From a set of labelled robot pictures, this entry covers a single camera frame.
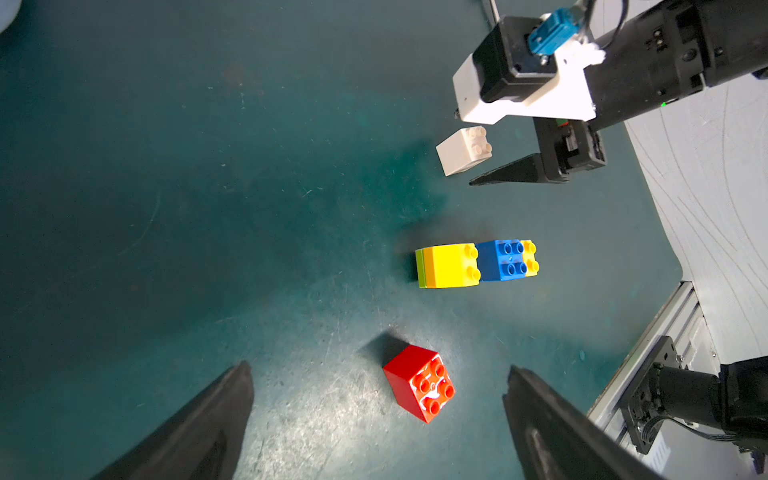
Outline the yellow lego brick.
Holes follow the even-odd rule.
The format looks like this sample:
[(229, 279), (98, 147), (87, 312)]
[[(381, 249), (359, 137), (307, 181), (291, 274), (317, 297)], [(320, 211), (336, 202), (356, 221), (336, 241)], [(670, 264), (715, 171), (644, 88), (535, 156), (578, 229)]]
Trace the yellow lego brick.
[(526, 277), (537, 276), (540, 269), (539, 263), (536, 261), (536, 258), (535, 258), (537, 247), (531, 240), (522, 240), (521, 244), (524, 248), (524, 251), (522, 254), (523, 262), (527, 267), (525, 276)]
[(474, 243), (449, 244), (424, 248), (426, 289), (476, 286), (480, 283), (478, 251)]

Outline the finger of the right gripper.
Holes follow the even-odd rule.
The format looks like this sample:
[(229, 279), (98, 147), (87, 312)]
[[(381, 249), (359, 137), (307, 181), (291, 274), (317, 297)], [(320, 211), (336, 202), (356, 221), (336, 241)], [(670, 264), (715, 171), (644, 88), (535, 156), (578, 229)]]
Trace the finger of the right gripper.
[(470, 186), (500, 183), (544, 183), (546, 176), (541, 166), (540, 153), (533, 153), (483, 173), (469, 181)]

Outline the red lego brick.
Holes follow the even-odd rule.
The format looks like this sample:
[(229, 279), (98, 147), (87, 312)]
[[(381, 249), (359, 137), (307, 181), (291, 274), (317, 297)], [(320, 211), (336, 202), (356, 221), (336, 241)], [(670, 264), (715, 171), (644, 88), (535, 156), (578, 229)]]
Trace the red lego brick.
[(456, 388), (436, 351), (409, 345), (383, 372), (396, 402), (422, 422), (431, 423), (451, 401)]

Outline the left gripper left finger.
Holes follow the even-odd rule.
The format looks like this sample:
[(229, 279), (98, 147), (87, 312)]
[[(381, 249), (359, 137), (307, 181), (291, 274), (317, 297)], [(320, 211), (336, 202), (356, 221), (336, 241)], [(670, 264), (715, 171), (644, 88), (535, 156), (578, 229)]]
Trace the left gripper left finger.
[(96, 479), (231, 479), (254, 400), (251, 366), (242, 361)]

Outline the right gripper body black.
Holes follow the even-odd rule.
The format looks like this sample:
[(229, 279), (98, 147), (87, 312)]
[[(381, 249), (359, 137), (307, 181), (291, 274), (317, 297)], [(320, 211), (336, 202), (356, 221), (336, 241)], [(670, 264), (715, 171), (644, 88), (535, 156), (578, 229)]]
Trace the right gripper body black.
[(570, 121), (561, 133), (554, 121), (534, 123), (540, 142), (537, 179), (562, 183), (573, 171), (599, 168), (605, 156), (568, 154), (566, 140), (607, 127), (688, 96), (756, 73), (767, 66), (764, 1), (662, 1), (599, 40), (603, 63), (586, 69), (596, 116)]

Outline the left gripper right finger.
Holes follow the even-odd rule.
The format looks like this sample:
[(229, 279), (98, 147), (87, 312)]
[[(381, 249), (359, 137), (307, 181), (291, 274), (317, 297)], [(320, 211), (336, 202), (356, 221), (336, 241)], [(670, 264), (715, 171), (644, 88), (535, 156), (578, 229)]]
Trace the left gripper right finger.
[(533, 371), (512, 366), (503, 403), (527, 479), (658, 479)]

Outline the green lego brick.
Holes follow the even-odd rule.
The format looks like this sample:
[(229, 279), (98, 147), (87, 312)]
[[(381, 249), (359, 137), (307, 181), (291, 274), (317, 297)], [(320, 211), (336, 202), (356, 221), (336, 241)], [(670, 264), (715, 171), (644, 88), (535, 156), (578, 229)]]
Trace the green lego brick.
[(417, 277), (419, 287), (421, 289), (427, 288), (427, 276), (424, 263), (424, 248), (417, 249), (415, 251), (416, 265), (417, 265)]

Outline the blue lego brick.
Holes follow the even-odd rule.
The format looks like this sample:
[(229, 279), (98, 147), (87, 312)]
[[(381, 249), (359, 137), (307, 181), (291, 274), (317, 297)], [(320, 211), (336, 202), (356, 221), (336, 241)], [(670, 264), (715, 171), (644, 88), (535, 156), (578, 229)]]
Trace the blue lego brick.
[(494, 240), (476, 244), (475, 247), (481, 282), (522, 279), (530, 271), (524, 260), (525, 247), (520, 240)]

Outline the white lego brick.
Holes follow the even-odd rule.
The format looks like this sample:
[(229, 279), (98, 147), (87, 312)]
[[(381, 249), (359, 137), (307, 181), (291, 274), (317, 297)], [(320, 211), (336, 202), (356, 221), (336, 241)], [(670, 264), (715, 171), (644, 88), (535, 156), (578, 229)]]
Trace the white lego brick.
[(486, 129), (473, 126), (456, 131), (436, 146), (446, 177), (465, 172), (492, 157)]

